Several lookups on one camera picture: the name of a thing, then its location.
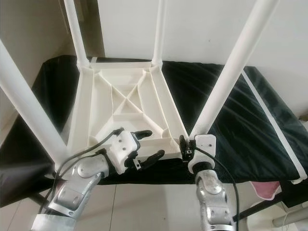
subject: white wall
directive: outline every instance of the white wall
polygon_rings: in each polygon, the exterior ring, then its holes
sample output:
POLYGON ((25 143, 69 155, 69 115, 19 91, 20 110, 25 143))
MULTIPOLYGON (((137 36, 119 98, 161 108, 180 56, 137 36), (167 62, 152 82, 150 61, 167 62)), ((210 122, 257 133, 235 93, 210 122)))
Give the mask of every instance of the white wall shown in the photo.
MULTIPOLYGON (((106 57, 151 59, 158 0, 98 0, 106 57)), ((163 59, 224 64, 254 0, 169 0, 163 59)), ((308 1, 282 0, 248 65, 296 115, 308 110, 308 1)))
MULTIPOLYGON (((30 86, 67 35, 57 0, 0 1, 1 40, 30 86)), ((1 90, 0 110, 0 128, 4 128, 14 108, 1 90)))

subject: floor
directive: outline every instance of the floor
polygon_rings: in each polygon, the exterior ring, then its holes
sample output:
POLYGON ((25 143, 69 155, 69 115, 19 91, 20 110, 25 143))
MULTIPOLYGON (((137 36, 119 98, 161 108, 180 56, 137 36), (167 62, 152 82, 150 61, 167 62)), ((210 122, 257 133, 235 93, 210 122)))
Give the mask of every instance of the floor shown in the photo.
MULTIPOLYGON (((225 184, 231 213, 233 187, 225 184)), ((249 182, 238 184, 241 210, 259 201, 249 182)), ((0 209, 1 231, 30 230, 39 206, 30 199, 0 209)), ((77 223, 76 231, 200 230, 199 203, 194 185, 96 186, 77 223)), ((240 222, 246 231, 246 222, 240 222)))

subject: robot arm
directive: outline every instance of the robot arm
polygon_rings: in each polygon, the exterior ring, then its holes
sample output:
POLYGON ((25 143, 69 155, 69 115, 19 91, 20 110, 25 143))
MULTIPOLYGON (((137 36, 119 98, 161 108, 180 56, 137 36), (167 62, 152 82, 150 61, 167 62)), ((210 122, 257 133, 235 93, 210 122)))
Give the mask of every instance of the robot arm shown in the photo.
POLYGON ((194 174, 197 197, 200 203, 201 228, 203 231, 233 231, 232 218, 227 205, 227 196, 222 183, 213 170, 215 162, 204 155, 199 148, 213 157, 216 154, 216 137, 197 135, 195 140, 186 144, 180 137, 180 148, 188 169, 194 174))
POLYGON ((38 214, 32 231, 74 230, 77 219, 87 204, 97 183, 112 174, 123 174, 128 168, 143 170, 158 161, 165 152, 159 150, 146 161, 137 160, 138 140, 151 136, 149 130, 129 132, 119 130, 110 150, 100 149, 92 157, 83 157, 72 169, 72 174, 52 197, 46 214, 38 214))
MULTIPOLYGON (((139 139, 148 137, 151 131, 129 132, 120 130, 109 151, 101 149, 98 155, 78 161, 67 180, 52 197, 47 214, 38 214, 33 231, 73 231, 91 190, 102 178, 112 174, 123 174, 128 168, 143 170, 155 164, 163 155, 159 150, 146 161, 137 160, 139 139)), ((213 170, 215 162, 199 148, 215 156, 216 138, 213 135, 197 135, 189 145, 180 137, 183 161, 188 162, 189 171, 196 176, 197 197, 200 202, 201 227, 204 231, 233 231, 232 219, 227 205, 227 196, 222 183, 213 170)))

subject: metal bracket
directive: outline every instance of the metal bracket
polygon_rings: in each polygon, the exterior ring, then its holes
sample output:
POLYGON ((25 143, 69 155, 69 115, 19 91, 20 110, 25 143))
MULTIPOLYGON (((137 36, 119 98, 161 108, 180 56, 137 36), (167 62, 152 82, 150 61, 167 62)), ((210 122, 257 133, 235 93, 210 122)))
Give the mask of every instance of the metal bracket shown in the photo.
POLYGON ((103 155, 85 158, 73 167, 68 180, 52 201, 49 208, 77 219, 87 204, 91 190, 102 177, 108 176, 109 167, 103 155))

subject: pink cloth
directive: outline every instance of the pink cloth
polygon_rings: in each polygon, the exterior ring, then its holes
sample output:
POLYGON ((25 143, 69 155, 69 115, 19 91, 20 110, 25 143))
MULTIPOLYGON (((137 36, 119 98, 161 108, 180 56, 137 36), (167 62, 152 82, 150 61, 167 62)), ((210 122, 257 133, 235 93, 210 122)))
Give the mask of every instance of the pink cloth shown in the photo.
POLYGON ((258 197, 267 201, 271 201, 272 199, 274 199, 275 194, 280 187, 279 181, 271 181, 271 182, 251 181, 251 184, 255 189, 258 197))

